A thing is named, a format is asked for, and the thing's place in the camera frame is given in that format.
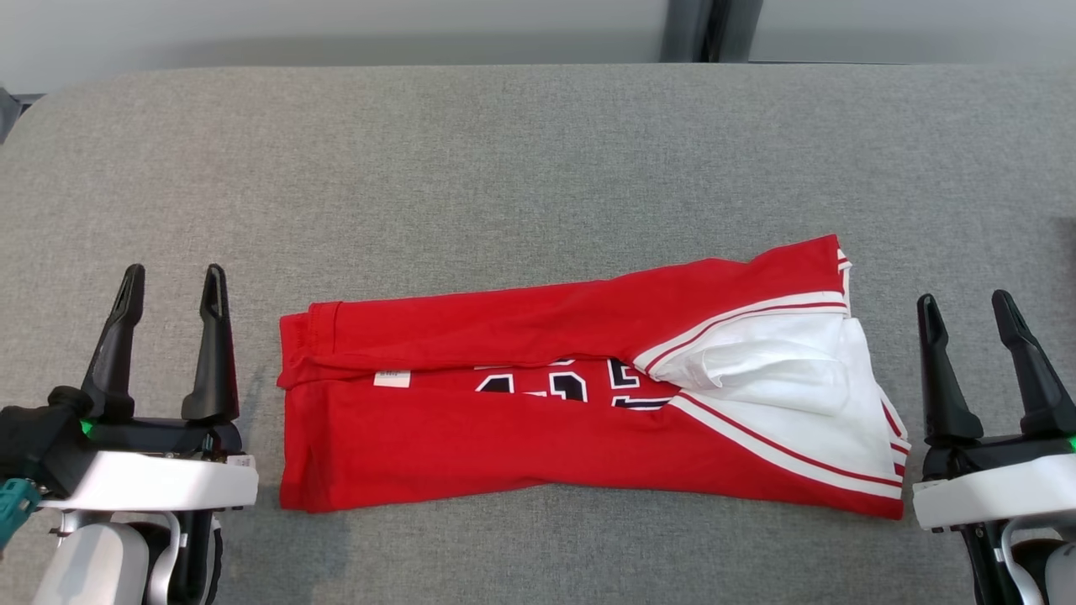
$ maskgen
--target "black number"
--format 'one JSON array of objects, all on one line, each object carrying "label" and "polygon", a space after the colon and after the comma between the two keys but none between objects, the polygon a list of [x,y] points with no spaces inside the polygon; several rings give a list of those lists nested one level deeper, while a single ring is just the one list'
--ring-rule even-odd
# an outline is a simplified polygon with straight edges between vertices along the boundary
[{"label": "black number", "polygon": [[671,397],[663,397],[660,399],[633,399],[627,395],[621,397],[613,397],[612,405],[618,408],[629,408],[633,410],[655,410],[665,404],[669,403]]},{"label": "black number", "polygon": [[609,360],[609,385],[613,389],[636,389],[638,376],[628,376],[628,365],[620,360]]},{"label": "black number", "polygon": [[586,382],[574,371],[549,375],[549,390],[560,395],[562,399],[586,400]]},{"label": "black number", "polygon": [[487,376],[482,381],[482,384],[479,384],[478,391],[484,393],[514,393],[515,384],[513,382],[512,375],[510,374]]}]

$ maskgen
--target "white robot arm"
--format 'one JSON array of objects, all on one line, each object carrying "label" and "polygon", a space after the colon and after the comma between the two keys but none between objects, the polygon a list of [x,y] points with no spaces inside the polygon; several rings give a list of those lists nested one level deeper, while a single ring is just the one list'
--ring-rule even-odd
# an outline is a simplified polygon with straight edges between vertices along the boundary
[{"label": "white robot arm", "polygon": [[[179,419],[137,419],[127,393],[145,271],[127,269],[81,389],[0,411],[0,548],[55,508],[59,546],[34,605],[209,604],[221,576],[216,512],[251,506],[258,475],[239,417],[224,270],[211,265],[194,391]],[[153,521],[118,523],[116,512]]]},{"label": "white robot arm", "polygon": [[[914,486],[916,517],[964,538],[978,605],[1076,603],[1076,406],[1013,297],[996,291],[993,307],[1020,383],[1020,435],[983,437],[949,363],[937,302],[919,299],[931,448]],[[1035,529],[1063,539],[1015,540],[1014,532]]]}]

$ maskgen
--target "gray table surface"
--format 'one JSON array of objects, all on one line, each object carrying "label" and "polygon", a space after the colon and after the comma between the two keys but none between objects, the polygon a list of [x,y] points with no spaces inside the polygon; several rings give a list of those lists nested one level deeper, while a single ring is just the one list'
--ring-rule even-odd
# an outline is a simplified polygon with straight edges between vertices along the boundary
[{"label": "gray table surface", "polygon": [[[990,432],[1021,416],[1009,289],[1076,389],[1076,71],[895,66],[210,69],[76,86],[0,147],[0,404],[77,384],[124,267],[147,269],[131,392],[189,391],[228,271],[258,505],[218,602],[969,603],[959,538],[775,503],[549,486],[281,510],[277,320],[314,300],[747,259],[837,233],[920,473],[915,300],[939,298]],[[51,513],[0,564],[28,602]]]}]

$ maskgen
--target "clothing label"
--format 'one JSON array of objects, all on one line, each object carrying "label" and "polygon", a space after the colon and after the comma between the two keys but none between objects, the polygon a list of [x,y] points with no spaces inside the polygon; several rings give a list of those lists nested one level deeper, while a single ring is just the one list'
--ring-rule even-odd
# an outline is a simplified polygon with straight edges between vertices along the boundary
[{"label": "clothing label", "polygon": [[235,466],[250,466],[251,468],[257,470],[254,466],[254,456],[250,454],[229,455],[225,462]]},{"label": "clothing label", "polygon": [[379,371],[373,375],[373,385],[374,386],[396,386],[397,389],[407,389],[411,385],[411,371],[410,370],[390,370],[390,371]]}]

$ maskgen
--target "basketball jersey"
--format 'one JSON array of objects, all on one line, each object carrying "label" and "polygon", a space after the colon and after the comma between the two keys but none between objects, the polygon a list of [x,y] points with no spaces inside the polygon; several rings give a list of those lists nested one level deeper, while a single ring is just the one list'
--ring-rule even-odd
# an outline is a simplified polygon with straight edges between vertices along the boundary
[{"label": "basketball jersey", "polygon": [[546,482],[900,518],[905,431],[830,236],[750,263],[314,304],[281,320],[281,504]]}]

